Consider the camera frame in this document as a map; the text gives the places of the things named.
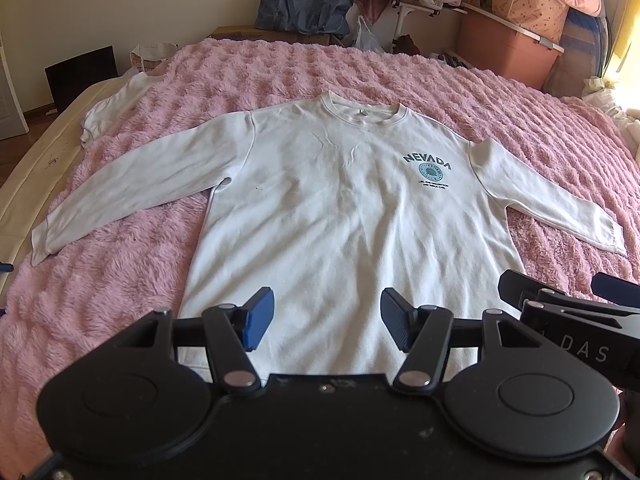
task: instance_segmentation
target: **pink storage box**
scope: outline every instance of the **pink storage box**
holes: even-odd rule
[[[463,4],[456,54],[481,70],[540,90],[564,48],[482,9]]]

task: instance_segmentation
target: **white cloth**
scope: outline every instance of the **white cloth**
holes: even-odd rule
[[[596,76],[585,79],[584,82],[582,100],[611,117],[625,146],[636,163],[640,164],[640,121],[634,114],[638,110],[626,107],[628,96],[624,87],[615,84],[612,88],[606,88],[604,79]]]
[[[162,76],[148,76],[140,72],[114,95],[97,102],[82,119],[82,147],[86,148],[90,142],[100,137],[123,113],[133,110],[140,98],[161,79]]]
[[[474,144],[403,105],[331,92],[222,115],[154,140],[97,171],[33,231],[33,263],[134,211],[211,188],[180,317],[242,304],[261,286],[273,322],[250,359],[270,372],[393,375],[402,363],[380,319],[392,286],[415,306],[478,318],[524,272],[511,206],[625,254],[599,206],[544,179],[494,140]],[[456,352],[452,372],[475,350]],[[207,368],[203,349],[180,361]]]

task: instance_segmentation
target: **wooden floor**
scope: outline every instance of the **wooden floor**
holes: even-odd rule
[[[30,119],[27,121],[28,134],[0,140],[0,186],[57,116],[54,114]]]

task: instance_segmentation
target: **circular logo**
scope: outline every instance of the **circular logo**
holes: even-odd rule
[[[430,162],[421,164],[418,169],[422,176],[431,182],[442,180],[442,170],[435,164],[431,164]]]

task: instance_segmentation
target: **small stain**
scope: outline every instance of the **small stain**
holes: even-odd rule
[[[356,381],[350,379],[331,379],[329,382],[336,388],[356,388]]]
[[[433,434],[433,426],[431,426],[428,430],[422,430],[418,433],[420,438],[429,438]]]

